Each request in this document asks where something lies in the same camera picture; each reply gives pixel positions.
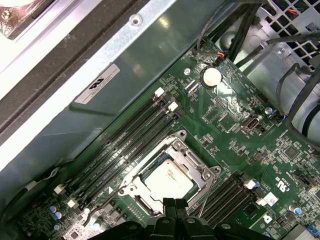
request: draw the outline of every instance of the green circuit board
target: green circuit board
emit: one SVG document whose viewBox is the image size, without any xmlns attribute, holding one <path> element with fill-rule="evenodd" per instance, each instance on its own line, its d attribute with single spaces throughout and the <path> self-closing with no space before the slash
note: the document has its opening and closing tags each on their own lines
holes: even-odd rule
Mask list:
<svg viewBox="0 0 320 240">
<path fill-rule="evenodd" d="M 207 42 L 205 48 L 218 50 L 211 42 Z M 222 82 L 213 89 L 202 86 L 201 73 L 206 63 L 214 62 L 215 59 L 194 56 L 191 51 L 181 57 L 47 188 L 45 198 L 42 196 L 42 204 L 26 209 L 19 225 L 22 228 L 31 226 L 32 234 L 41 234 L 47 239 L 86 239 L 98 234 L 99 231 L 90 226 L 82 227 L 86 220 L 82 213 L 76 213 L 73 208 L 67 207 L 72 196 L 57 197 L 53 194 L 53 189 L 61 183 L 68 185 L 68 179 L 79 167 L 130 120 L 153 97 L 157 89 L 162 88 L 170 98 L 175 99 L 184 113 L 157 134 L 153 139 L 154 143 L 164 136 L 185 130 L 185 143 L 209 167 L 220 166 L 222 169 L 213 190 L 232 174 L 246 174 L 250 179 L 259 182 L 255 194 L 267 204 L 261 206 L 253 202 L 255 207 L 250 213 L 240 210 L 230 221 L 260 233 L 268 232 L 274 239 L 281 239 L 297 223 L 320 229 L 320 164 L 313 155 L 313 150 L 288 132 L 283 122 L 275 121 L 278 114 L 276 108 L 228 59 L 217 67 L 223 75 Z M 185 74 L 186 69 L 189 69 L 190 73 Z M 273 111 L 267 114 L 265 109 L 268 107 Z M 259 118 L 259 124 L 253 129 L 244 127 L 252 118 Z M 139 160 L 137 157 L 117 178 L 105 186 L 101 194 L 94 199 L 93 207 L 106 202 Z M 65 217 L 61 220 L 54 219 L 52 214 L 48 213 L 48 208 L 54 204 L 66 209 Z M 199 204 L 190 206 L 188 212 L 192 213 Z M 117 220 L 123 218 L 146 225 L 150 218 L 130 196 L 116 195 L 111 205 L 117 212 Z M 293 214 L 289 211 L 290 206 L 301 208 L 302 214 Z M 109 221 L 109 225 L 113 227 L 116 223 Z"/>
</svg>

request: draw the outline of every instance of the integrated circuit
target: integrated circuit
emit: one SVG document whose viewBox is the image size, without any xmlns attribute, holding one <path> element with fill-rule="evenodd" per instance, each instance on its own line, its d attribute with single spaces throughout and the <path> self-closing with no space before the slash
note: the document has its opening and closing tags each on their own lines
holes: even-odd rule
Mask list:
<svg viewBox="0 0 320 240">
<path fill-rule="evenodd" d="M 289 159 L 294 159 L 299 151 L 294 146 L 290 146 L 284 153 L 288 156 Z"/>
</svg>

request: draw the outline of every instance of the motherboard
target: motherboard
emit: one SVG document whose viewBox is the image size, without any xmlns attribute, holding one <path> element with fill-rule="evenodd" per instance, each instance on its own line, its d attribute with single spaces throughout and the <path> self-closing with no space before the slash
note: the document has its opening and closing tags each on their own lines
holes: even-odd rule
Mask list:
<svg viewBox="0 0 320 240">
<path fill-rule="evenodd" d="M 146 226 L 163 198 L 185 198 L 211 227 L 231 221 L 276 240 L 293 230 L 316 239 L 319 153 L 285 121 L 228 59 L 190 50 L 16 222 L 32 239 L 85 240 L 125 221 Z"/>
</svg>

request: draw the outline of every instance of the cpu socket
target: cpu socket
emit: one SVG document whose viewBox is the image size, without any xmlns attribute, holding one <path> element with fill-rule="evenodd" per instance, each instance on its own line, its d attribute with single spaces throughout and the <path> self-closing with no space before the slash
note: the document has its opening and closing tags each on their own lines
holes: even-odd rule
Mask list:
<svg viewBox="0 0 320 240">
<path fill-rule="evenodd" d="M 163 214 L 163 198 L 196 204 L 221 173 L 209 168 L 184 142 L 185 130 L 165 137 L 123 179 L 120 196 L 131 196 L 149 215 Z"/>
</svg>

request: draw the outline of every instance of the metal panel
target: metal panel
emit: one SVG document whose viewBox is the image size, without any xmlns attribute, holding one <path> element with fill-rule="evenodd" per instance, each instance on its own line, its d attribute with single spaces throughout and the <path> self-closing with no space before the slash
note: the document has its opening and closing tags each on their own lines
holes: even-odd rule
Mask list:
<svg viewBox="0 0 320 240">
<path fill-rule="evenodd" d="M 141 29 L 130 24 L 124 26 L 120 30 L 122 35 L 117 34 L 108 41 L 0 147 L 3 164 L 14 158 L 0 173 L 0 182 L 6 180 L 8 183 L 1 186 L 0 197 L 14 193 L 60 158 L 72 159 L 78 155 L 191 47 L 204 23 L 222 0 L 174 2 L 150 1 L 139 12 L 143 19 Z M 221 11 L 220 16 L 225 17 L 225 13 Z M 67 107 L 114 59 L 120 73 L 107 87 L 88 105 L 73 103 Z M 22 163 L 24 173 L 20 174 Z"/>
</svg>

